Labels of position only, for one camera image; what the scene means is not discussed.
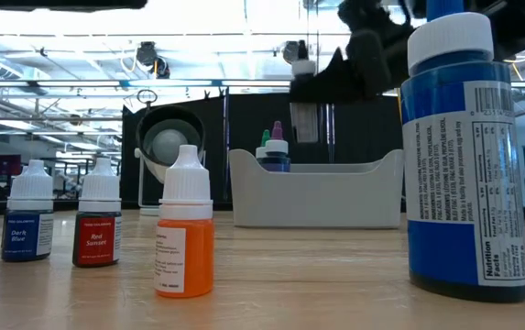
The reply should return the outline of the large blue-tip food coloring bottle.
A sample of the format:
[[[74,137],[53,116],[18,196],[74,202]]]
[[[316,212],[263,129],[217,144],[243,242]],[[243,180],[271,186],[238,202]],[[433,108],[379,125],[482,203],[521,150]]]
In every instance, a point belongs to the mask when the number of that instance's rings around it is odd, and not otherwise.
[[[470,301],[525,301],[525,227],[508,67],[487,16],[426,0],[401,85],[411,282]]]

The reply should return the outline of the dark red monitor screen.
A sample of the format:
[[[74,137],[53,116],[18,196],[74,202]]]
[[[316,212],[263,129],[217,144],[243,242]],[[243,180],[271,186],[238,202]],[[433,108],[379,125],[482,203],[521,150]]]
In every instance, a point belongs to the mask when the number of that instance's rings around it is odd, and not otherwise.
[[[0,155],[0,176],[17,176],[21,172],[20,154]]]

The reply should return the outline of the white cup lying sideways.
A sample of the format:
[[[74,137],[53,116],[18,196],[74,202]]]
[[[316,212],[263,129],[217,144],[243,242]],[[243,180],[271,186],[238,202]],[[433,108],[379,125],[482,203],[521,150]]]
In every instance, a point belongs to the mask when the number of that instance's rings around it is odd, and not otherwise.
[[[198,148],[198,159],[205,166],[205,128],[202,120],[180,105],[163,105],[162,114],[155,114],[152,105],[158,100],[151,89],[142,89],[137,100],[146,106],[145,115],[137,126],[137,147],[134,155],[139,159],[139,183],[137,203],[141,215],[157,216],[159,208],[143,201],[145,172],[164,183],[166,170],[173,165],[181,145]]]

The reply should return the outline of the white plastic bin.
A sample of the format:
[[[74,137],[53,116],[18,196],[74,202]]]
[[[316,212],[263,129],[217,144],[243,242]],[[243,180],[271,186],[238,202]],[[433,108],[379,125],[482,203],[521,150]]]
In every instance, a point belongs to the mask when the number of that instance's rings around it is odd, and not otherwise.
[[[268,171],[243,150],[229,152],[234,225],[397,228],[404,155],[359,164],[293,164]]]

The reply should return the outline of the large green-tip food coloring bottle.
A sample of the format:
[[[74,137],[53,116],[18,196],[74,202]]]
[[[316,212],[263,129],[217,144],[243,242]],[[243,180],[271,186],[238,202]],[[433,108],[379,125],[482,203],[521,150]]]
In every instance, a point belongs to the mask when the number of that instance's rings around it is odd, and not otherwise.
[[[268,129],[265,129],[262,134],[260,146],[256,148],[256,159],[262,160],[267,156],[266,144],[270,140],[271,135]]]

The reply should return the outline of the small dark blue dropper bottle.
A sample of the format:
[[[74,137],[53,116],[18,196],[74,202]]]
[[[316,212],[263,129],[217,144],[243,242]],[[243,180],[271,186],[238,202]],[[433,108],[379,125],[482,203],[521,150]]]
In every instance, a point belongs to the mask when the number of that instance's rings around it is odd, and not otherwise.
[[[44,161],[31,159],[13,180],[3,222],[1,258],[6,262],[45,259],[53,238],[53,179]]]

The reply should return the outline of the small orange dropper bottle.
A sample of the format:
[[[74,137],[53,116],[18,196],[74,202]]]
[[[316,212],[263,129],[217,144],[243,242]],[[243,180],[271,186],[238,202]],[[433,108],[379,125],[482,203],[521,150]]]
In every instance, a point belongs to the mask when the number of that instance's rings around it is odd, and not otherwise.
[[[165,172],[156,226],[154,289],[162,297],[190,298],[213,289],[214,224],[209,171],[198,148],[181,145]]]

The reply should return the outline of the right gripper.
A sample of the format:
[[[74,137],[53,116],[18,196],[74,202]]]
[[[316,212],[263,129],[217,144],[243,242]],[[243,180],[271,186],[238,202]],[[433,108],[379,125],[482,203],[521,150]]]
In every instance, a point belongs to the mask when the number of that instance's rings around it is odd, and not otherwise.
[[[337,49],[327,67],[315,73],[312,60],[291,65],[290,100],[295,103],[343,104],[356,101],[358,92],[371,98],[394,89],[408,79],[407,42],[421,18],[426,0],[396,0],[404,22],[395,23],[382,0],[344,0],[339,18],[351,35],[345,48],[347,60]]]

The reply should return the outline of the small red dropper bottle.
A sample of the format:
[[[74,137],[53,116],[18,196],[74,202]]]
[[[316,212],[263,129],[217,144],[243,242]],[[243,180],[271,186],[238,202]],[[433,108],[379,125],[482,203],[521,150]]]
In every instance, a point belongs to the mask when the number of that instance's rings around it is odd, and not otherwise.
[[[78,268],[114,265],[120,259],[122,208],[119,177],[111,161],[98,158],[83,180],[75,217],[72,264]]]

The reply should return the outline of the black overhead device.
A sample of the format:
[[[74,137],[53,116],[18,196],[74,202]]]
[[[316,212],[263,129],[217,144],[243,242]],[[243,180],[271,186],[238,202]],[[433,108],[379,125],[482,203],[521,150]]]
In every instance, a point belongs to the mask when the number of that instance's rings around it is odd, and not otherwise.
[[[155,79],[170,77],[170,66],[164,57],[158,55],[154,41],[142,41],[137,47],[135,60]]]

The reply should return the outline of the black fabric room divider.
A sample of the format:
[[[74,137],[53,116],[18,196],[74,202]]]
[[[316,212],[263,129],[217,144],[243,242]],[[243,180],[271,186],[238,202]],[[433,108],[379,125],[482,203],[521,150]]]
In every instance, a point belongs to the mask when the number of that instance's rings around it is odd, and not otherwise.
[[[402,128],[398,100],[381,96],[370,101],[337,104],[333,112],[334,144],[327,142],[327,129],[315,144],[294,142],[290,104],[284,93],[231,94],[180,104],[198,116],[205,129],[205,167],[210,172],[211,196],[215,210],[232,208],[227,150],[252,152],[262,133],[276,121],[290,144],[294,164],[366,163],[401,149]]]

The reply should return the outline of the round overhead device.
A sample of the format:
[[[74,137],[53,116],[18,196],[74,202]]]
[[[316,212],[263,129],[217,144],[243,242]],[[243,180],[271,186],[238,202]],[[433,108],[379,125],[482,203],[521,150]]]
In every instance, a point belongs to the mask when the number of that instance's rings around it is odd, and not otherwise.
[[[286,41],[282,49],[282,58],[289,65],[297,61],[299,59],[299,42],[296,40]]]

